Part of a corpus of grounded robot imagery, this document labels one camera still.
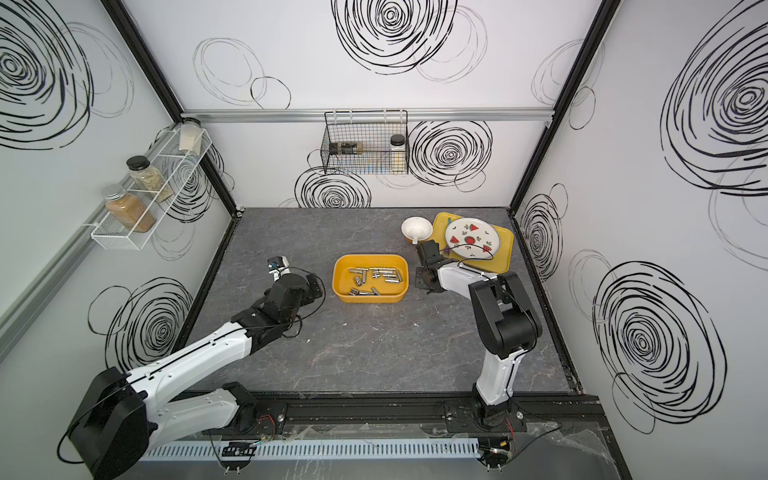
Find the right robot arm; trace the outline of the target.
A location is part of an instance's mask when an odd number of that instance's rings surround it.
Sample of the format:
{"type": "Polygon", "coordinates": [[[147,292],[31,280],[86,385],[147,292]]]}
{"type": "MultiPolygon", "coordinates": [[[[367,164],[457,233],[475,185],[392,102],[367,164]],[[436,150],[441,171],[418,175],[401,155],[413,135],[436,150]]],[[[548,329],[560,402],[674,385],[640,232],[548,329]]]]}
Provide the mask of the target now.
{"type": "Polygon", "coordinates": [[[473,385],[473,417],[482,430],[505,421],[511,412],[514,381],[524,357],[535,349],[541,322],[519,276],[464,265],[441,253],[437,242],[416,246],[416,275],[430,293],[456,293],[471,302],[485,348],[481,373],[473,385]]]}

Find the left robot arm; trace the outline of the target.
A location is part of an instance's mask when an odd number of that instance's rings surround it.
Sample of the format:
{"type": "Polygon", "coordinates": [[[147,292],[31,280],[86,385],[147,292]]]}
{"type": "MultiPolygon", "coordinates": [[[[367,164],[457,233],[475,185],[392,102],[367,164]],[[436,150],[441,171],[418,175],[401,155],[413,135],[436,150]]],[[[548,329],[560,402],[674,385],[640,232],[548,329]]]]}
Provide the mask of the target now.
{"type": "Polygon", "coordinates": [[[115,479],[154,447],[232,424],[248,405],[238,384],[180,399],[188,387],[243,360],[302,325],[303,307],[327,297],[323,280],[269,260],[273,283],[249,308],[202,339],[162,359],[121,372],[110,367],[91,381],[64,434],[95,479],[115,479]]]}

